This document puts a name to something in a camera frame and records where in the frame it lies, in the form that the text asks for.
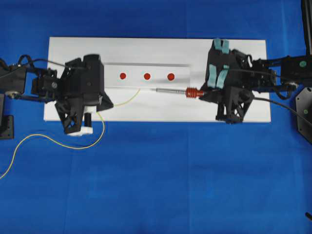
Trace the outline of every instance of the black cable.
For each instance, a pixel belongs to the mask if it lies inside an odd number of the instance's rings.
[[[309,220],[312,221],[312,215],[309,212],[306,212],[305,215]]]
[[[298,116],[299,118],[301,118],[303,121],[305,121],[310,127],[312,127],[312,123],[310,123],[306,118],[304,118],[303,116],[301,116],[297,111],[293,110],[292,108],[282,104],[282,103],[279,103],[279,102],[276,102],[276,101],[273,101],[273,100],[270,100],[270,99],[266,99],[266,98],[262,98],[262,97],[254,97],[253,98],[254,100],[259,100],[259,101],[267,101],[267,102],[270,102],[270,103],[273,103],[275,105],[278,105],[278,106],[281,106],[281,107],[284,107],[286,108],[287,110],[289,110],[290,112],[292,112],[294,115]]]
[[[32,61],[31,57],[29,55],[22,55],[20,56],[19,58],[19,61],[18,61],[18,65],[21,65],[21,62],[23,61],[24,58],[27,58],[27,61],[30,63]],[[35,68],[34,64],[33,63],[30,63],[30,67],[31,68]]]
[[[233,71],[233,72],[246,72],[246,73],[252,73],[252,74],[262,74],[262,75],[266,75],[266,76],[274,76],[274,77],[279,77],[279,78],[286,79],[286,80],[291,80],[289,78],[282,77],[282,76],[280,76],[278,74],[271,74],[269,72],[251,71],[251,70],[236,69],[236,68],[230,68],[228,70],[229,71]]]
[[[0,58],[0,66],[4,69],[4,70],[9,70],[8,65],[6,65],[5,61],[3,59]]]
[[[293,91],[291,90],[291,87],[290,86],[288,86],[288,88],[287,88],[287,96],[285,97],[285,96],[283,96],[283,95],[281,95],[281,93],[278,91],[278,89],[276,89],[275,87],[273,87],[272,88],[273,90],[274,90],[274,92],[276,93],[276,95],[280,98],[280,99],[282,99],[282,100],[287,100],[287,99],[289,99],[291,96],[292,96],[292,93],[293,93]]]
[[[52,63],[52,64],[55,64],[55,65],[58,65],[58,66],[62,66],[62,67],[65,67],[65,68],[69,68],[69,69],[76,69],[76,70],[86,70],[87,68],[86,67],[71,67],[71,66],[67,66],[65,64],[61,64],[61,63],[58,63],[58,62],[53,62],[53,61],[50,61],[50,60],[47,60],[47,59],[44,59],[44,58],[38,58],[38,59],[35,59],[35,60],[31,60],[30,62],[28,63],[24,63],[24,64],[20,64],[20,67],[18,67],[17,69],[5,74],[5,75],[2,75],[0,76],[0,79],[1,78],[4,78],[6,76],[9,76],[10,74],[16,72],[17,70],[29,65],[29,64],[33,64],[34,62],[38,62],[38,61],[44,61],[44,62],[48,62],[48,63]]]
[[[32,64],[32,63],[38,62],[38,61],[44,61],[44,62],[52,63],[52,64],[55,64],[55,65],[58,65],[58,66],[62,66],[62,67],[65,67],[65,68],[69,68],[69,69],[76,69],[76,70],[86,70],[86,69],[87,69],[86,67],[72,67],[72,66],[67,66],[67,65],[65,65],[65,64],[58,63],[58,62],[53,62],[53,61],[50,61],[50,60],[47,60],[47,59],[44,59],[44,58],[38,58],[38,59],[35,59],[35,60],[31,60],[31,61],[28,62],[28,63],[22,64],[22,66],[27,66],[28,64]]]

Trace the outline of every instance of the white block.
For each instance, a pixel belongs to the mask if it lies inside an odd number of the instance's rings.
[[[71,137],[81,137],[83,135],[91,135],[91,134],[93,134],[93,128],[92,127],[82,126],[81,130],[79,132],[69,133],[68,135]]]
[[[212,39],[127,39],[127,38],[50,38],[49,59],[65,63],[86,54],[100,54],[104,63],[105,91],[114,104],[130,99],[142,90],[130,103],[103,111],[108,121],[215,121],[217,105],[183,95],[156,93],[149,88],[200,88],[205,81],[208,51]],[[266,59],[264,40],[229,40],[230,49],[251,54],[253,59]],[[60,75],[63,68],[50,65]],[[164,78],[170,69],[181,76],[174,82]],[[126,82],[118,79],[121,70],[127,71]],[[151,70],[148,82],[142,78]],[[254,93],[269,98],[269,94]],[[100,120],[92,115],[93,120]],[[45,120],[59,120],[53,103],[44,108]],[[253,101],[245,116],[246,122],[270,122],[270,104]]]

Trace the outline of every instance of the teal rubber finger pad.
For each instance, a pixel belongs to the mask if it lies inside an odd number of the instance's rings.
[[[218,76],[218,81],[216,83],[217,88],[223,89],[225,78],[228,74],[228,70],[222,70]]]
[[[214,39],[214,47],[216,50],[222,50],[221,40],[219,38]]]
[[[222,45],[222,53],[228,54],[230,49],[229,49],[229,41],[228,40],[223,40],[223,45]]]
[[[207,81],[208,87],[215,88],[216,81],[216,67],[212,64],[209,64],[209,79]]]

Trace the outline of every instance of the blue cloth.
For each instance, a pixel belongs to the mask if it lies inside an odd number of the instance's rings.
[[[46,58],[50,36],[85,36],[265,39],[273,59],[305,54],[301,21],[298,0],[2,0],[0,57]],[[310,233],[312,146],[271,111],[257,124],[108,122],[85,151],[28,140],[0,181],[1,233]],[[5,113],[15,139],[0,142],[1,172],[29,133],[84,145],[101,131],[64,136],[38,103],[7,99]]]

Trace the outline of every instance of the yellow wire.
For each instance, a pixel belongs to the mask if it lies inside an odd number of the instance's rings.
[[[141,89],[138,89],[137,93],[132,98],[130,98],[128,101],[125,101],[125,102],[119,103],[119,104],[114,104],[114,106],[122,106],[122,105],[125,105],[125,104],[129,103],[130,101],[132,101],[139,94],[140,90]]]
[[[93,142],[91,145],[88,145],[88,146],[83,146],[83,147],[73,147],[73,146],[68,146],[68,145],[64,145],[63,143],[60,143],[52,138],[50,138],[49,136],[47,135],[44,135],[44,134],[30,134],[28,135],[27,137],[25,137],[23,140],[21,140],[18,145],[15,147],[15,150],[13,152],[13,156],[12,156],[12,159],[11,159],[11,163],[8,167],[8,169],[6,169],[5,173],[3,173],[1,176],[0,176],[0,179],[4,178],[6,174],[8,174],[8,172],[10,171],[12,165],[13,165],[13,162],[14,162],[14,159],[15,159],[15,155],[16,155],[16,152],[18,150],[18,148],[20,147],[20,145],[27,139],[31,138],[31,137],[44,137],[44,138],[47,138],[48,140],[52,141],[53,143],[57,144],[57,145],[60,145],[62,147],[65,147],[65,148],[68,148],[68,149],[73,149],[73,150],[84,150],[84,149],[88,149],[88,148],[91,148],[92,146],[96,145],[103,137],[104,133],[105,133],[105,122],[103,120],[103,117],[101,116],[101,114],[99,112],[97,112],[98,116],[100,117],[101,121],[102,121],[102,124],[103,124],[103,130],[102,130],[102,133],[101,135],[99,136],[99,138]]]

